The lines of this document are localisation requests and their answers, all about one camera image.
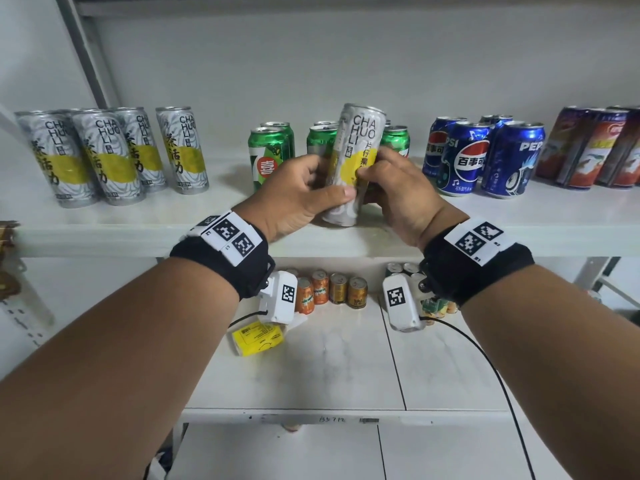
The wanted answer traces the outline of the person's left hand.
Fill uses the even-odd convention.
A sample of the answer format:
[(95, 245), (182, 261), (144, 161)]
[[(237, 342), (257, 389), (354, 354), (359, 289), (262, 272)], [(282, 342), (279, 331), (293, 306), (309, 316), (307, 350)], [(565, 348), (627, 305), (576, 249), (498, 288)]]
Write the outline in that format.
[(319, 215), (306, 213), (305, 197), (311, 190), (327, 187), (324, 182), (328, 166), (325, 158), (315, 154), (285, 161), (256, 192), (232, 210), (258, 227), (268, 243), (273, 243)]

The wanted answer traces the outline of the person's right hand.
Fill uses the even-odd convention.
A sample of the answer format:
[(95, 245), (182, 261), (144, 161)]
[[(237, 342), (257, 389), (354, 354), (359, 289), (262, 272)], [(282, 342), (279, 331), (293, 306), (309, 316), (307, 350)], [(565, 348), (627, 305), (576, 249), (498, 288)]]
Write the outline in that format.
[(405, 244), (423, 251), (438, 234), (469, 219), (437, 193), (412, 161), (393, 149), (381, 146), (375, 163), (388, 163), (386, 190), (380, 195), (365, 193), (364, 204), (379, 205), (386, 223)]

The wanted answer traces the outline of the tall silver yellow drink can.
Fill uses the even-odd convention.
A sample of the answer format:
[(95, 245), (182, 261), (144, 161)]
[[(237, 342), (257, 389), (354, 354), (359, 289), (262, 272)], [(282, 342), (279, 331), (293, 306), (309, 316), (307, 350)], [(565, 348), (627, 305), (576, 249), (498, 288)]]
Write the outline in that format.
[(116, 107), (113, 112), (121, 125), (145, 192), (156, 193), (168, 188), (163, 163), (144, 108)]
[(99, 190), (68, 112), (18, 111), (14, 116), (59, 206), (78, 209), (98, 202)]
[(146, 197), (127, 140), (115, 113), (73, 111), (70, 118), (108, 204), (132, 205)]
[(375, 163), (386, 121), (386, 113), (376, 107), (352, 103), (343, 106), (326, 184), (354, 189), (356, 197), (325, 211), (325, 222), (341, 227), (356, 225), (368, 187), (356, 172)]
[(156, 107), (156, 118), (178, 193), (206, 192), (209, 179), (192, 108)]

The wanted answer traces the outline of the person's left forearm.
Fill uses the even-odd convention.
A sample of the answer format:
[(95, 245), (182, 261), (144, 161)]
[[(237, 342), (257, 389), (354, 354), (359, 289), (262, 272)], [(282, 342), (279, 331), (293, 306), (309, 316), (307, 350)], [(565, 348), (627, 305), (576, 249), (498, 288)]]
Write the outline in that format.
[(169, 258), (0, 381), (0, 480), (136, 480), (179, 419), (239, 304)]

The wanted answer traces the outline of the person's right forearm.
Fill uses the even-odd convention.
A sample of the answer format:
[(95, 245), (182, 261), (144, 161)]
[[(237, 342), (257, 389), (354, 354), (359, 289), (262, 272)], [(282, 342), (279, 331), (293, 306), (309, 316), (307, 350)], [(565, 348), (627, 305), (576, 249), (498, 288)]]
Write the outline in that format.
[(640, 480), (640, 327), (539, 265), (461, 313), (573, 480)]

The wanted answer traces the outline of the small orange soda can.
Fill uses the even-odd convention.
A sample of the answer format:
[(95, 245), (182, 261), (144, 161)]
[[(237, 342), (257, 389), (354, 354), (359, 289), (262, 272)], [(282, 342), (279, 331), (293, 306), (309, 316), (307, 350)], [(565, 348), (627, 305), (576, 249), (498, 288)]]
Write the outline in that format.
[(314, 287), (312, 281), (304, 276), (298, 278), (294, 311), (298, 314), (309, 315), (315, 309)]
[(311, 282), (314, 304), (318, 306), (329, 302), (330, 275), (323, 269), (317, 269), (311, 275)]

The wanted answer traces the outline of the small gold drink can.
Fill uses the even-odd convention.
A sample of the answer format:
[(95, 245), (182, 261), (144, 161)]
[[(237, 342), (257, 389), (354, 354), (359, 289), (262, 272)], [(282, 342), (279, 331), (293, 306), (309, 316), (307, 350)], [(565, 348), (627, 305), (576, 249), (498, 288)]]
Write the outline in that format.
[(332, 273), (329, 281), (329, 300), (336, 305), (345, 304), (348, 298), (348, 278), (342, 273)]
[(353, 309), (364, 308), (367, 304), (368, 284), (361, 276), (354, 276), (349, 279), (347, 304)]

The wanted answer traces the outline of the black wristband with marker tags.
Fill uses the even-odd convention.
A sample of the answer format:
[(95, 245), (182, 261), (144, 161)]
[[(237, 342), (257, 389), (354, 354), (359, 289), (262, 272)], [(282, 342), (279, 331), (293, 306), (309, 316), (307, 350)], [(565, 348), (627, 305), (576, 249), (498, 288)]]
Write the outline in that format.
[(256, 297), (275, 270), (266, 236), (233, 210), (204, 218), (181, 237), (169, 257), (214, 271), (229, 282), (240, 299)]
[(430, 291), (462, 306), (501, 279), (534, 265), (531, 251), (499, 225), (480, 217), (432, 238), (419, 264)]

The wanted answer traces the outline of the small green yellow can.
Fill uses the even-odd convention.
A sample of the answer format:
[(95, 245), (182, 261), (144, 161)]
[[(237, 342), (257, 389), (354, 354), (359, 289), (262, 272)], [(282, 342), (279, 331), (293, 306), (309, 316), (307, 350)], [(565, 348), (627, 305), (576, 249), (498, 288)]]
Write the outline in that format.
[(458, 306), (448, 299), (432, 296), (420, 302), (421, 316), (427, 319), (443, 319), (447, 314), (455, 314)]

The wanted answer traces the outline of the yellow packet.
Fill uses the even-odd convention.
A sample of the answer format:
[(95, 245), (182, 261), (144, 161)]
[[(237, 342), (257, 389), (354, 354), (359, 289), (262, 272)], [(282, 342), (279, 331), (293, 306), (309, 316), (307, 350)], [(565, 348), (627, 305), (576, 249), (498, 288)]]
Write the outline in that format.
[(231, 338), (239, 356), (256, 355), (284, 342), (281, 325), (254, 321), (231, 332)]

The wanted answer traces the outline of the white metal shelf unit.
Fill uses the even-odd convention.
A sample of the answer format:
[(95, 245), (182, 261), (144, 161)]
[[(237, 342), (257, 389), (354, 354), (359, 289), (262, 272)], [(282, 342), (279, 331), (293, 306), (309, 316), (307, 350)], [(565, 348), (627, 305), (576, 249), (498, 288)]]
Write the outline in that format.
[[(249, 128), (248, 117), (258, 116), (258, 109), (244, 107), (240, 111), (241, 93), (248, 90), (248, 82), (241, 82), (239, 68), (230, 69), (230, 74), (219, 75), (213, 69), (222, 70), (222, 59), (218, 60), (212, 51), (205, 51), (205, 42), (212, 43), (212, 50), (232, 48), (232, 42), (240, 42), (239, 35), (231, 35), (231, 29), (214, 35), (214, 29), (203, 29), (194, 38), (178, 25), (199, 21), (209, 21), (222, 27), (233, 17), (262, 16), (268, 18), (269, 34), (283, 34), (285, 28), (293, 36), (305, 33), (311, 37), (338, 35), (336, 20), (338, 15), (354, 16), (363, 12), (365, 18), (373, 21), (380, 15), (379, 28), (386, 28), (390, 34), (393, 49), (405, 42), (431, 39), (443, 35), (445, 29), (453, 30), (453, 22), (445, 22), (446, 16), (454, 17), (460, 23), (456, 29), (468, 35), (458, 44), (454, 55), (462, 54), (463, 48), (470, 48), (467, 42), (482, 41), (489, 48), (498, 50), (498, 42), (514, 41), (516, 32), (525, 28), (525, 22), (532, 23), (530, 36), (534, 48), (540, 48), (542, 55), (552, 55), (552, 49), (559, 50), (560, 42), (567, 42), (567, 49), (576, 57), (578, 42), (587, 41), (587, 36), (596, 36), (596, 41), (604, 41), (605, 36), (616, 35), (620, 42), (607, 46), (601, 53), (607, 57), (615, 55), (621, 62), (606, 62), (596, 67), (596, 62), (587, 69), (569, 70), (568, 58), (557, 57), (548, 62), (540, 62), (534, 67), (538, 72), (526, 69), (531, 76), (531, 89), (514, 86), (513, 94), (507, 96), (507, 82), (514, 82), (516, 69), (510, 75), (507, 69), (498, 70), (498, 62), (487, 62), (486, 70), (461, 71), (462, 82), (442, 82), (442, 89), (434, 89), (435, 95), (416, 99), (418, 106), (410, 108), (409, 96), (417, 96), (418, 89), (427, 89), (426, 75), (418, 77), (417, 89), (411, 89), (401, 102), (399, 87), (397, 97), (385, 96), (384, 102), (392, 115), (404, 116), (411, 125), (417, 125), (418, 109), (435, 110), (436, 99), (448, 103), (468, 103), (468, 109), (479, 112), (482, 107), (500, 103), (511, 104), (510, 109), (526, 110), (531, 116), (547, 117), (551, 109), (560, 105), (560, 96), (580, 96), (578, 100), (606, 96), (635, 98), (640, 95), (640, 58), (632, 61), (632, 50), (640, 57), (640, 0), (0, 0), (0, 134), (9, 138), (11, 134), (20, 144), (21, 133), (14, 122), (14, 109), (49, 109), (49, 106), (74, 106), (88, 103), (94, 96), (88, 95), (90, 84), (86, 75), (80, 75), (81, 62), (72, 39), (80, 37), (86, 54), (93, 65), (100, 66), (97, 72), (106, 73), (108, 88), (103, 91), (103, 99), (115, 101), (141, 102), (151, 112), (153, 103), (187, 102), (196, 106), (196, 115), (204, 121), (201, 135), (204, 135), (205, 160), (213, 168), (217, 163), (227, 164), (232, 156), (239, 158), (238, 144), (223, 136), (244, 136), (243, 129)], [(169, 61), (166, 55), (169, 41), (180, 48), (193, 49), (194, 59), (189, 58), (187, 72), (182, 66), (176, 68), (171, 62), (169, 69), (160, 70), (157, 64)], [(412, 48), (405, 54), (409, 62), (426, 64), (426, 42)], [(601, 68), (605, 76), (614, 77), (614, 69), (622, 71), (622, 63), (633, 62), (625, 69), (624, 91), (611, 94), (599, 84), (604, 81), (595, 76), (596, 68)], [(395, 74), (384, 76), (383, 82), (395, 80)], [(162, 191), (132, 206), (113, 207), (98, 203), (87, 208), (65, 210), (53, 201), (49, 191), (44, 189), (40, 170), (36, 170), (32, 156), (21, 156), (24, 161), (13, 156), (0, 155), (2, 165), (7, 165), (7, 174), (0, 175), (0, 217), (12, 217), (20, 222), (17, 231), (17, 245), (25, 257), (152, 257), (166, 252), (177, 240), (181, 229), (188, 222), (212, 209), (213, 201), (222, 197), (208, 197), (218, 190), (224, 197), (238, 198), (247, 191), (227, 185), (215, 184), (211, 177), (210, 192), (194, 198), (181, 197), (175, 191)], [(503, 222), (513, 224), (524, 232), (535, 254), (549, 256), (586, 256), (606, 253), (622, 255), (640, 254), (640, 237), (624, 233), (640, 233), (640, 210), (631, 210), (630, 202), (618, 199), (615, 212), (608, 214), (604, 209), (596, 215), (571, 214), (565, 220), (553, 220), (550, 216), (540, 217), (534, 223), (534, 207), (526, 210), (508, 211)], [(586, 230), (602, 227), (599, 230)], [(629, 228), (634, 230), (608, 231), (608, 228)]]

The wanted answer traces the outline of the tall red drink can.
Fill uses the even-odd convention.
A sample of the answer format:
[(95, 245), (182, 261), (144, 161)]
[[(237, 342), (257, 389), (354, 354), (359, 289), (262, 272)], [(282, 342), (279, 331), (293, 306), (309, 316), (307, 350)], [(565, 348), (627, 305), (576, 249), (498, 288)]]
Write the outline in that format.
[(629, 190), (640, 179), (640, 104), (610, 105), (607, 109), (626, 110), (627, 121), (604, 161), (596, 184)]
[(581, 117), (556, 185), (588, 191), (596, 181), (628, 119), (628, 109), (590, 108)]
[(569, 105), (562, 108), (539, 156), (535, 177), (555, 180), (572, 145), (575, 132), (590, 108)]

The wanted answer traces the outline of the white slotted wall rail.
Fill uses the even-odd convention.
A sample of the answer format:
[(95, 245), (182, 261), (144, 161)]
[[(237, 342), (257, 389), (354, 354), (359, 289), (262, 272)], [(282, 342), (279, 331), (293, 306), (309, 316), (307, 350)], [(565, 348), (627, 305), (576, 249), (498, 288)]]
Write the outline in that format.
[(0, 301), (0, 310), (25, 336), (29, 345), (37, 349), (51, 338), (55, 317), (25, 277), (27, 268), (23, 261), (15, 255), (10, 259), (10, 270), (18, 278), (21, 291), (16, 296)]

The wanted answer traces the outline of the brown object on wall rail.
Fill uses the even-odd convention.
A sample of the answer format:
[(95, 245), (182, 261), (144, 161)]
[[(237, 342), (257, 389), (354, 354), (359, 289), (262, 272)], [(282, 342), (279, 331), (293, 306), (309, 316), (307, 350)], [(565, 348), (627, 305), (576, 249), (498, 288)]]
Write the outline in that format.
[(0, 301), (16, 296), (21, 291), (18, 278), (10, 270), (14, 234), (18, 226), (16, 221), (0, 220)]

